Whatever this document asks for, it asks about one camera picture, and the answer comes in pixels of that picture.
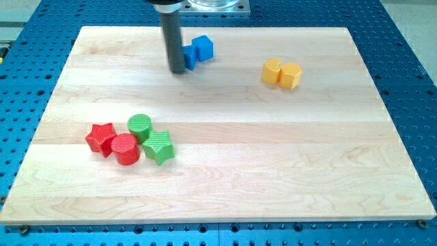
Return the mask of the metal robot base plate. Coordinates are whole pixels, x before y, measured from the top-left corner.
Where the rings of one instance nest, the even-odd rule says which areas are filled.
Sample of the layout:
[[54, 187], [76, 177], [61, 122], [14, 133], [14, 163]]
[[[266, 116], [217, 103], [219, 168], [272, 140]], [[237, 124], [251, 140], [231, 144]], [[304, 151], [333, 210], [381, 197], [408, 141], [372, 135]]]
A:
[[185, 0], [180, 13], [183, 16], [249, 16], [249, 0]]

